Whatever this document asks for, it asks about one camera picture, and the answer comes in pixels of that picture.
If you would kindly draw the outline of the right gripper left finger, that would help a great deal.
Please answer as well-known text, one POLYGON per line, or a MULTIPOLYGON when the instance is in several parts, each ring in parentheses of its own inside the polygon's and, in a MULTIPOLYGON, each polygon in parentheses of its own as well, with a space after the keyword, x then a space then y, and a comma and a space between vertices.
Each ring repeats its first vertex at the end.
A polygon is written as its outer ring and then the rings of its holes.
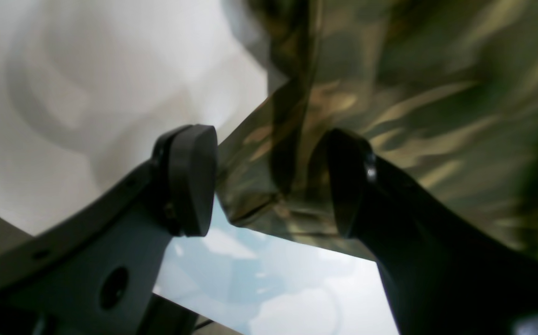
POLYGON ((0 335, 190 335, 198 315, 154 293, 175 237, 209 231, 215 127, 185 125, 65 222, 0 255, 0 335))

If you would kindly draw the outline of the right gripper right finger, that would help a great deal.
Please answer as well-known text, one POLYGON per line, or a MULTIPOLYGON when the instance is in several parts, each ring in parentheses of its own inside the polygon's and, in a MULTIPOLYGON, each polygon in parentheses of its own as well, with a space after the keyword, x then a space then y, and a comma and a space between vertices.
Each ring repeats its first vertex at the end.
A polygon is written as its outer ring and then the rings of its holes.
POLYGON ((326 135, 339 233, 375 258, 401 335, 538 335, 538 262, 481 233, 378 157, 326 135))

